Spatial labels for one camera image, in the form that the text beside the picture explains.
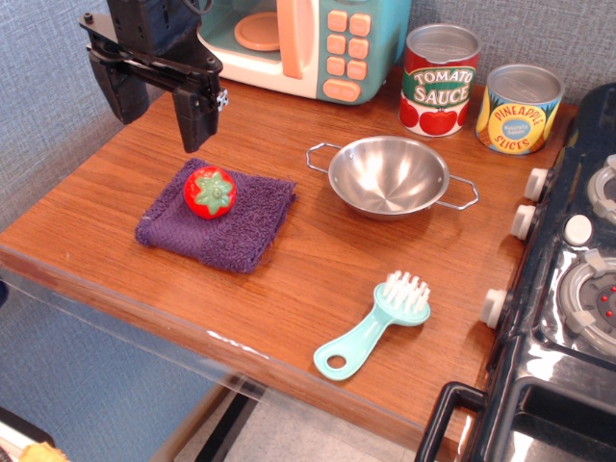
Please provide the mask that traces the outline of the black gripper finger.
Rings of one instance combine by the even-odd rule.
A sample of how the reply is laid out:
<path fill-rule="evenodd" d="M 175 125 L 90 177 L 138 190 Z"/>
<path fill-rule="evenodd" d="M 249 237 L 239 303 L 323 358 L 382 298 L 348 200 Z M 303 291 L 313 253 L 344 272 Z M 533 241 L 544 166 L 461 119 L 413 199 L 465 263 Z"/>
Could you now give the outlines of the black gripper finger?
<path fill-rule="evenodd" d="M 218 106 L 192 88 L 177 88 L 173 103 L 184 150 L 194 153 L 218 131 Z"/>
<path fill-rule="evenodd" d="M 90 65 L 113 114 L 124 125 L 140 118 L 149 108 L 145 82 L 131 74 L 125 62 L 103 59 L 90 51 Z"/>

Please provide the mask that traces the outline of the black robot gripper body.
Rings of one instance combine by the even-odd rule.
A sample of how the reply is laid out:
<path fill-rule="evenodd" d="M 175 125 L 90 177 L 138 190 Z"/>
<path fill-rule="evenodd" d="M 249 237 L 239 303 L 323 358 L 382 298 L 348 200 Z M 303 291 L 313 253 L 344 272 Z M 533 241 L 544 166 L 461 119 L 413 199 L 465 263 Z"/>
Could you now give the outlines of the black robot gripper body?
<path fill-rule="evenodd" d="M 108 13 L 84 13 L 89 51 L 104 64 L 159 89 L 196 86 L 197 99 L 220 104 L 221 61 L 197 33 L 211 1 L 109 1 Z"/>

